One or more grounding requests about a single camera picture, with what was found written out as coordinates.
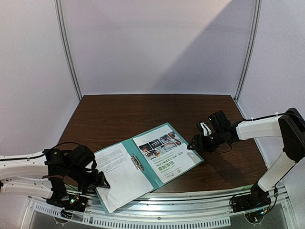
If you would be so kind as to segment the white text paper sheet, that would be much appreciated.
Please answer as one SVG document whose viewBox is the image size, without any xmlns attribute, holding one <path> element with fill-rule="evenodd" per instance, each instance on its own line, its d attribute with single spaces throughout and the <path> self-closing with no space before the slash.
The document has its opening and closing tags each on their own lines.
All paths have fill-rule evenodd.
<svg viewBox="0 0 305 229">
<path fill-rule="evenodd" d="M 110 185 L 110 188 L 97 188 L 98 196 L 109 213 L 153 190 L 122 143 L 96 152 L 95 159 L 97 169 L 104 173 Z"/>
</svg>

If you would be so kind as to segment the colour printed brochure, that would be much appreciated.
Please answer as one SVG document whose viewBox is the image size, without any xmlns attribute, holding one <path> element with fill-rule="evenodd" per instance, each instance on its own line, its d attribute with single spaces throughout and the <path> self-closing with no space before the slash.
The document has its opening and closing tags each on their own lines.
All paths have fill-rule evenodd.
<svg viewBox="0 0 305 229">
<path fill-rule="evenodd" d="M 139 134 L 132 140 L 162 185 L 203 162 L 195 151 L 187 149 L 187 142 L 169 123 Z"/>
</svg>

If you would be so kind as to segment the metal folder clip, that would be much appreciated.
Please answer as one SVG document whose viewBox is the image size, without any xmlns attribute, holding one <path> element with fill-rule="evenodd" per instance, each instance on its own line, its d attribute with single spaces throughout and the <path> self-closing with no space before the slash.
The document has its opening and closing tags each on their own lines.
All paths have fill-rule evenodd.
<svg viewBox="0 0 305 229">
<path fill-rule="evenodd" d="M 138 169 L 140 171 L 144 171 L 144 167 L 141 164 L 141 162 L 139 161 L 139 159 L 137 158 L 137 156 L 131 156 L 131 161 L 133 162 L 136 169 Z"/>
</svg>

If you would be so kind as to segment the teal plastic folder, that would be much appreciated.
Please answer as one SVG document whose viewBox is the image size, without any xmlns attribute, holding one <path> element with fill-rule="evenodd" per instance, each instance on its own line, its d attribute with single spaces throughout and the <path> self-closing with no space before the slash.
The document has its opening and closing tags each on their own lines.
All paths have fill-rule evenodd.
<svg viewBox="0 0 305 229">
<path fill-rule="evenodd" d="M 203 158 L 187 145 L 165 123 L 95 152 L 97 169 L 110 185 L 96 189 L 103 210 L 113 213 L 202 163 Z"/>
</svg>

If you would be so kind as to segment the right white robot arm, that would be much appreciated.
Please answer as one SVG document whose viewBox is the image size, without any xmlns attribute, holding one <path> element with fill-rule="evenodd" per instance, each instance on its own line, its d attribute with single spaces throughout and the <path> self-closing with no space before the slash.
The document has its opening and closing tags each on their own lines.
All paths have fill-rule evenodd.
<svg viewBox="0 0 305 229">
<path fill-rule="evenodd" d="M 209 124 L 198 122 L 199 134 L 187 148 L 197 152 L 214 152 L 222 144 L 254 139 L 264 151 L 273 155 L 268 170 L 253 185 L 254 192 L 246 198 L 250 208 L 264 202 L 264 192 L 271 190 L 305 157 L 305 120 L 296 108 L 259 118 L 244 119 L 232 124 L 224 111 L 208 116 Z"/>
</svg>

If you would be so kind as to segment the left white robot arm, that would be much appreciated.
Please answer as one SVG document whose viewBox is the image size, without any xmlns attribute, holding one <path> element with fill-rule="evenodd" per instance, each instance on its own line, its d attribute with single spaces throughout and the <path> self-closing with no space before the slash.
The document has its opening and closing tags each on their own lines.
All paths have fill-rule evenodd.
<svg viewBox="0 0 305 229">
<path fill-rule="evenodd" d="M 80 192 L 110 188 L 104 173 L 97 169 L 94 153 L 83 145 L 73 150 L 54 147 L 29 155 L 0 157 L 2 196 L 36 196 L 67 207 L 71 197 L 65 177 L 75 181 Z"/>
</svg>

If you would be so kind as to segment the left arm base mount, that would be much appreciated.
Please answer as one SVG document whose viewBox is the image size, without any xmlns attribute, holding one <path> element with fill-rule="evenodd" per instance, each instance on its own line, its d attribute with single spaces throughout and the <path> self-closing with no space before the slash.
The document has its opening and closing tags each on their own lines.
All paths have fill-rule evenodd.
<svg viewBox="0 0 305 229">
<path fill-rule="evenodd" d="M 46 203 L 64 208 L 65 211 L 78 211 L 84 212 L 89 199 L 81 196 L 79 193 L 76 194 L 53 194 L 51 198 L 46 199 Z"/>
</svg>

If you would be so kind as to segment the aluminium front rail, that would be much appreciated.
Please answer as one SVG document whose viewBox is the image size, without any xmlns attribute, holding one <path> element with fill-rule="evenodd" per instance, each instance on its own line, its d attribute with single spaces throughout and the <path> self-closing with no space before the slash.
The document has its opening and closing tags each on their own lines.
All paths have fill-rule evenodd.
<svg viewBox="0 0 305 229">
<path fill-rule="evenodd" d="M 289 200 L 284 185 L 277 185 L 276 204 Z M 241 198 L 250 194 L 250 186 L 218 191 L 185 193 L 149 193 L 118 208 L 114 215 L 191 215 L 191 214 L 233 214 L 229 201 L 231 197 Z M 85 195 L 88 205 L 85 213 L 104 214 L 106 210 L 96 194 Z M 29 209 L 60 217 L 62 208 L 46 203 L 42 198 L 29 198 Z"/>
</svg>

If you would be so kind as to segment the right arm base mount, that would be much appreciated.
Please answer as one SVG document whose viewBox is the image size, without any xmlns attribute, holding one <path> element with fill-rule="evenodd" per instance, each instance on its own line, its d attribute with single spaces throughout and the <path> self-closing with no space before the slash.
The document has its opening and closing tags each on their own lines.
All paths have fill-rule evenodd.
<svg viewBox="0 0 305 229">
<path fill-rule="evenodd" d="M 231 199 L 229 200 L 229 205 L 233 209 L 234 213 L 251 210 L 255 208 L 262 208 L 263 206 L 267 205 L 267 209 L 261 210 L 260 212 L 260 215 L 265 215 L 275 206 L 278 195 L 279 195 L 278 189 L 276 188 L 274 190 L 275 201 L 274 204 L 272 205 L 268 191 L 264 192 L 261 190 L 252 190 L 251 193 L 248 195 L 232 196 Z"/>
</svg>

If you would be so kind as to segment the right aluminium corner post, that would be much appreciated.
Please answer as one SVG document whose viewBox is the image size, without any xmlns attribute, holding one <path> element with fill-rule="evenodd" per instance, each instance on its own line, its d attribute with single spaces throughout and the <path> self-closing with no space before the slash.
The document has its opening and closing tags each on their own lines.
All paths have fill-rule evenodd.
<svg viewBox="0 0 305 229">
<path fill-rule="evenodd" d="M 248 45 L 247 45 L 244 64 L 243 64 L 242 72 L 241 72 L 241 77 L 240 77 L 240 80 L 238 82 L 235 94 L 234 94 L 234 101 L 236 103 L 238 103 L 238 101 L 241 97 L 242 90 L 243 90 L 244 83 L 245 83 L 246 76 L 247 76 L 247 72 L 248 72 L 248 69 L 249 69 L 249 66 L 250 66 L 250 61 L 251 61 L 251 57 L 252 57 L 252 54 L 253 54 L 255 39 L 256 39 L 258 25 L 259 25 L 261 7 L 262 7 L 262 1 L 261 0 L 256 0 L 255 1 L 255 6 L 254 6 L 252 24 L 251 24 L 251 28 L 250 28 Z"/>
</svg>

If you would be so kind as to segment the aluminium corner post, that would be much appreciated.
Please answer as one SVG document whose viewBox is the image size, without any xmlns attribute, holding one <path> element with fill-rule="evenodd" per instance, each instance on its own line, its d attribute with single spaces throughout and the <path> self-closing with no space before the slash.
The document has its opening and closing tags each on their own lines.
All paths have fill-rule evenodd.
<svg viewBox="0 0 305 229">
<path fill-rule="evenodd" d="M 251 24 L 251 28 L 250 28 L 248 45 L 247 45 L 244 64 L 243 64 L 242 72 L 241 72 L 241 77 L 240 77 L 240 80 L 238 82 L 235 94 L 234 94 L 234 101 L 236 103 L 238 103 L 238 101 L 241 97 L 242 90 L 243 90 L 244 83 L 245 83 L 246 76 L 247 76 L 247 72 L 248 72 L 248 69 L 249 69 L 249 66 L 250 66 L 250 61 L 251 61 L 251 57 L 252 57 L 252 54 L 253 54 L 255 39 L 256 39 L 258 25 L 259 25 L 261 7 L 262 7 L 262 1 L 261 0 L 256 0 L 255 1 L 255 6 L 254 6 L 252 24 Z"/>
<path fill-rule="evenodd" d="M 74 91 L 76 93 L 78 101 L 80 102 L 82 100 L 83 95 L 81 93 L 81 87 L 79 84 L 79 80 L 77 78 L 77 74 L 76 74 L 75 67 L 73 64 L 72 54 L 70 51 L 69 40 L 68 40 L 65 21 L 64 21 L 62 1 L 55 0 L 54 4 L 55 4 L 55 11 L 56 11 L 56 15 L 57 15 L 59 33 L 60 33 L 60 37 L 61 37 L 61 42 L 62 42 L 62 47 L 63 47 L 66 63 L 68 66 L 68 70 L 69 70 L 69 74 L 71 77 Z"/>
</svg>

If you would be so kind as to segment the left aluminium corner post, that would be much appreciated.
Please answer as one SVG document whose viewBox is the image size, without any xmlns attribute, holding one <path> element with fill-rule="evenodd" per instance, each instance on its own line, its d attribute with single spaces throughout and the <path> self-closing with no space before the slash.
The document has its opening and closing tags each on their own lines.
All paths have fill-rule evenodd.
<svg viewBox="0 0 305 229">
<path fill-rule="evenodd" d="M 60 33 L 60 37 L 61 37 L 61 42 L 62 42 L 62 47 L 63 47 L 66 63 L 68 66 L 68 70 L 69 70 L 69 74 L 71 77 L 74 91 L 76 93 L 78 101 L 80 102 L 82 100 L 83 95 L 81 93 L 81 87 L 79 84 L 79 80 L 77 78 L 77 74 L 76 74 L 75 67 L 73 64 L 72 54 L 70 51 L 69 40 L 68 40 L 65 21 L 64 21 L 62 1 L 55 0 L 54 4 L 55 4 L 55 11 L 56 11 L 56 15 L 57 15 L 59 33 Z"/>
</svg>

